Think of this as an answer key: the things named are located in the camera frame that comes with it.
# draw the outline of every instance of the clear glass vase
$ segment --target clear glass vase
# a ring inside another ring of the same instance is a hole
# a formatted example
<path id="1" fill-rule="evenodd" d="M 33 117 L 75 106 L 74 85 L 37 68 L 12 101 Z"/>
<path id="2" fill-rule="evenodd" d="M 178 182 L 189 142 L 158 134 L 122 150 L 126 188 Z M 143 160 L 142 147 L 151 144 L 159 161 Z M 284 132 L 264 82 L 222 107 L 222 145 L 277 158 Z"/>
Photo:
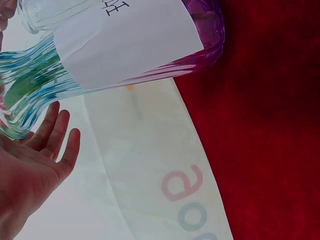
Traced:
<path id="1" fill-rule="evenodd" d="M 222 54 L 224 22 L 215 0 L 185 0 L 204 50 L 127 79 L 118 86 L 177 77 L 210 67 Z M 47 105 L 103 89 L 84 90 L 60 61 L 53 34 L 36 46 L 0 53 L 0 131 L 24 138 Z"/>
<path id="2" fill-rule="evenodd" d="M 63 22 L 102 0 L 18 0 L 17 11 L 26 30 L 36 34 Z"/>

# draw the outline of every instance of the red cloth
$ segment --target red cloth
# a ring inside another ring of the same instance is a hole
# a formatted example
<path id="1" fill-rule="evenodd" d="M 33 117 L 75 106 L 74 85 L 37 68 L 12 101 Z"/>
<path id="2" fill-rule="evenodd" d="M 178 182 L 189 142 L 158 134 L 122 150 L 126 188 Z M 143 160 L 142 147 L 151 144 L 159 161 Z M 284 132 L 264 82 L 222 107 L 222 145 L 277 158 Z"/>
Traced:
<path id="1" fill-rule="evenodd" d="M 223 56 L 176 84 L 234 240 L 320 240 L 320 1 L 220 6 Z"/>

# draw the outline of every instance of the white paper label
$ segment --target white paper label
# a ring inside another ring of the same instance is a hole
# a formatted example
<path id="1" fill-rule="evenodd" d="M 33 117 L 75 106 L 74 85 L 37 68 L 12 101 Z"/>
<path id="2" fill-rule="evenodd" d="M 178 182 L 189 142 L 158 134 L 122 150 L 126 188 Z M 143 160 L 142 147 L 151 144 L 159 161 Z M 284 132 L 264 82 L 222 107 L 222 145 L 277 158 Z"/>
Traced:
<path id="1" fill-rule="evenodd" d="M 204 49 L 181 0 L 108 0 L 54 33 L 66 70 L 85 89 L 112 87 Z"/>

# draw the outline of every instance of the orange spot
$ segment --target orange spot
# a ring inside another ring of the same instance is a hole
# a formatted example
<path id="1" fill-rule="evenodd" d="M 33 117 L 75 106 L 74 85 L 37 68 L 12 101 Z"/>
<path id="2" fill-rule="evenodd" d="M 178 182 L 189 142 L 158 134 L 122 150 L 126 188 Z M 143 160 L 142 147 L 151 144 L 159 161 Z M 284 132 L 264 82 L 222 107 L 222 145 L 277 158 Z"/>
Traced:
<path id="1" fill-rule="evenodd" d="M 128 85 L 128 86 L 125 86 L 125 87 L 126 87 L 126 89 L 128 91 L 131 91 L 132 89 L 134 89 L 134 85 Z"/>

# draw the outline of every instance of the human hand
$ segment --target human hand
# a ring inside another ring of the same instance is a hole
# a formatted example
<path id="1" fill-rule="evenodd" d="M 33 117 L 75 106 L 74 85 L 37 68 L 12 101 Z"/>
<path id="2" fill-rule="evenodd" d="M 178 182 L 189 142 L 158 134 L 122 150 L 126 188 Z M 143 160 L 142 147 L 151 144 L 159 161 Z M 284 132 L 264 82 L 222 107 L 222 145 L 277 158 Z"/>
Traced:
<path id="1" fill-rule="evenodd" d="M 8 26 L 8 19 L 15 15 L 16 8 L 17 0 L 0 0 L 0 51 L 4 37 L 3 31 Z"/>
<path id="2" fill-rule="evenodd" d="M 14 238 L 76 164 L 80 148 L 78 129 L 71 130 L 64 155 L 56 162 L 70 118 L 68 111 L 59 112 L 59 108 L 58 102 L 51 104 L 38 131 L 28 139 L 17 142 L 0 136 L 0 203 L 7 202 L 13 212 L 5 221 L 6 226 L 2 226 L 7 231 L 2 234 L 9 237 L 1 238 L 0 232 L 0 239 Z"/>

